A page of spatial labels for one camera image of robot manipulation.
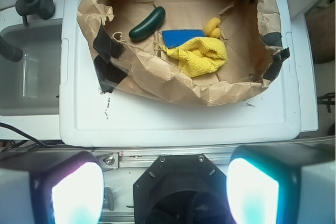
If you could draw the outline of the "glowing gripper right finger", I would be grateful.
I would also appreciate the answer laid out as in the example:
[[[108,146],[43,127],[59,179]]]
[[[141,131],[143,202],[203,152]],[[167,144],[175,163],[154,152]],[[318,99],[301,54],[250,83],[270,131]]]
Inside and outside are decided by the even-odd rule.
[[[335,147],[241,145],[226,191],[237,223],[335,223]]]

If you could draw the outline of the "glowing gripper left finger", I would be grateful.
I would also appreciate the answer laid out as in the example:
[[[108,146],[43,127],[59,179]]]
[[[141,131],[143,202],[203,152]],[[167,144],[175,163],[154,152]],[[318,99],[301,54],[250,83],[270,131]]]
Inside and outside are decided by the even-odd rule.
[[[98,223],[103,198],[88,151],[1,153],[1,223]]]

